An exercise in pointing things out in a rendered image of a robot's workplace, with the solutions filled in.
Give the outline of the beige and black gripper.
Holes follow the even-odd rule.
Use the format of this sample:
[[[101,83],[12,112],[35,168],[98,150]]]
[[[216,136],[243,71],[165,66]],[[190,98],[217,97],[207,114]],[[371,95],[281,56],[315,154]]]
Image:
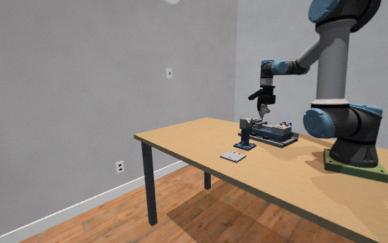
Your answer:
[[[273,89],[275,88],[275,86],[260,86],[260,88],[263,88],[263,93],[259,94],[257,100],[257,109],[260,118],[263,119],[264,114],[270,112],[270,109],[268,109],[268,105],[274,104],[276,102],[276,96],[273,95]]]

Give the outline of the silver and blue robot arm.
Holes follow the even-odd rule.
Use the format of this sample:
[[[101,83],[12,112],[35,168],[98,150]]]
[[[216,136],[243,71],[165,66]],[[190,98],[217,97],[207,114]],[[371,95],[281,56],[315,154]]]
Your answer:
[[[382,108],[351,104],[344,98],[349,35],[367,24],[380,4],[381,0],[313,0],[309,19],[316,24],[320,41],[295,61],[261,62],[260,85],[271,86],[274,75],[306,74],[318,60],[316,99],[303,116],[304,128],[314,138],[337,138],[330,158],[361,168],[378,164],[375,144]]]

